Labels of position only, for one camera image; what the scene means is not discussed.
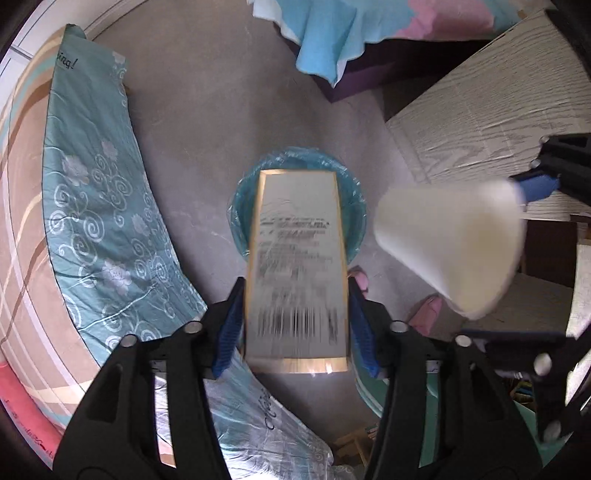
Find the blue plastic bowl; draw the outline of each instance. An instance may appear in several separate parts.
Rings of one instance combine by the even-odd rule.
[[[245,259],[248,257],[252,211],[259,172],[273,168],[336,172],[345,253],[347,263],[351,263],[359,252],[367,227],[365,200],[361,193],[361,186],[359,180],[353,177],[337,159],[315,148],[290,147],[282,152],[268,154],[238,182],[236,193],[228,207],[228,222],[240,254]]]

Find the white paper cup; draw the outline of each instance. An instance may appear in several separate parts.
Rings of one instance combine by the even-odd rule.
[[[379,202],[378,244],[470,320],[490,312],[515,275],[525,238],[513,181],[391,188]]]

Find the red object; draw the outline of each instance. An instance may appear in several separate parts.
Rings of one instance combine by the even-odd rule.
[[[27,443],[35,444],[37,450],[45,452],[49,461],[53,463],[61,435],[37,408],[10,365],[5,362],[0,364],[0,399],[12,421],[21,433],[24,432],[23,436],[28,436]]]

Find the teal bedsheet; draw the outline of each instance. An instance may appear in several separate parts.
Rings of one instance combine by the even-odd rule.
[[[122,84],[126,61],[69,26],[54,72],[43,152],[51,263],[72,322],[102,365],[123,335],[151,340],[200,319],[155,204]],[[166,380],[155,381],[158,434],[168,442]],[[329,447],[256,380],[235,352],[209,406],[232,478],[349,480]]]
[[[103,364],[123,335],[170,335],[206,305],[181,271],[148,184],[125,58],[70,26],[56,66],[43,152],[47,243],[72,321]]]

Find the blue gripper pad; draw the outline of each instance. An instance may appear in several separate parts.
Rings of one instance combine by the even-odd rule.
[[[355,346],[361,355],[363,366],[373,378],[377,378],[381,369],[375,357],[374,333],[363,313],[358,296],[352,290],[352,288],[349,289],[349,326],[352,332],[351,337],[353,337]]]
[[[525,201],[536,202],[548,198],[560,188],[560,180],[549,175],[539,175],[519,182]]]
[[[217,353],[212,365],[214,378],[219,378],[222,372],[230,366],[234,349],[240,338],[244,319],[244,289],[236,296],[234,303],[228,310],[226,321],[217,336]]]

